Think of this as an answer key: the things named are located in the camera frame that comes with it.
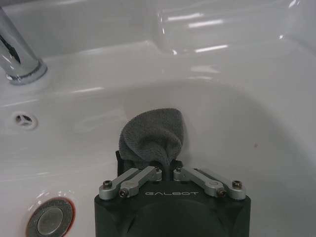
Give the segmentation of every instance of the white ceramic surface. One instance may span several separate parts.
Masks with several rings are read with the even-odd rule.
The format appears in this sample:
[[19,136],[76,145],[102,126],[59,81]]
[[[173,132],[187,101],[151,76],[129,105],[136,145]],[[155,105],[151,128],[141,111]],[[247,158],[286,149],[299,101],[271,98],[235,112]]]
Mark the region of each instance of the white ceramic surface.
[[[32,212],[56,196],[76,207],[67,236],[94,236],[93,198],[115,178],[121,129],[141,112],[175,107],[186,125],[179,159],[245,183],[250,236],[314,237],[314,2],[138,3],[5,8],[49,69],[20,87],[0,69],[3,236],[25,236]],[[141,27],[128,25],[126,12],[142,16]],[[38,126],[14,124],[16,111],[34,115]]]

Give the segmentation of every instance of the metal linkage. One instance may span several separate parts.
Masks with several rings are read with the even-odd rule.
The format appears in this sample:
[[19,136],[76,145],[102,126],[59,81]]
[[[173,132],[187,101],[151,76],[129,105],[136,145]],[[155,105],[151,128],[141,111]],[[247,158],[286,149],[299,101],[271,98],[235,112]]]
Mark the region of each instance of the metal linkage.
[[193,181],[203,188],[207,195],[212,197],[222,198],[226,195],[226,191],[221,182],[212,180],[193,168],[177,168],[173,171],[173,177],[175,181]]
[[132,179],[122,182],[119,196],[129,198],[139,193],[139,188],[147,181],[159,181],[162,178],[162,171],[153,166],[147,166]]
[[139,173],[139,169],[131,168],[113,181],[111,180],[104,181],[103,185],[101,185],[99,188],[100,199],[110,200],[110,199],[115,198],[120,190],[121,183],[124,180],[133,177],[137,173]]
[[200,171],[202,174],[222,182],[230,198],[236,200],[244,200],[246,198],[246,189],[241,181],[231,181],[209,169],[201,169]]

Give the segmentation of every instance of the gray towel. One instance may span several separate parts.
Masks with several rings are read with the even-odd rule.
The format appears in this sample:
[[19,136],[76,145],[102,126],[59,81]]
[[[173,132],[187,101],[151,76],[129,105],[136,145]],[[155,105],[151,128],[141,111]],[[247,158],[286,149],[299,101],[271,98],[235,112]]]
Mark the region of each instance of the gray towel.
[[157,109],[144,112],[123,128],[119,138],[119,154],[144,168],[158,161],[168,169],[177,158],[183,143],[182,114],[177,109]]

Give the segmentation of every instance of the faucet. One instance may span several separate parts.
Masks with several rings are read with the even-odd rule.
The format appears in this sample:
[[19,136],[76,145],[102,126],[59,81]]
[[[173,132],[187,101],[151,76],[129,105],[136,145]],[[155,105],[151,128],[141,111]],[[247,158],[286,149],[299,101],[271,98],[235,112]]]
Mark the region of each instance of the faucet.
[[1,7],[0,67],[14,85],[34,82],[47,71],[46,64],[34,55]]

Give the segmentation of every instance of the screw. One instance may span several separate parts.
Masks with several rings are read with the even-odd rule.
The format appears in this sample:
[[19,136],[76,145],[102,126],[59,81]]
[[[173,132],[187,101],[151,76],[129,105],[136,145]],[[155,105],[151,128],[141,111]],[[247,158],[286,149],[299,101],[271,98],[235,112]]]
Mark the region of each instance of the screw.
[[217,197],[224,198],[226,196],[226,191],[225,191],[225,189],[219,189],[219,190],[217,190],[216,194],[217,194]]
[[234,180],[233,181],[233,188],[234,189],[241,189],[242,188],[242,182],[239,180]]
[[128,195],[128,191],[125,190],[125,189],[121,189],[121,190],[118,192],[118,195],[119,195],[121,198],[126,198],[127,195]]
[[112,187],[112,181],[111,180],[106,180],[103,182],[103,188],[104,189],[110,189]]

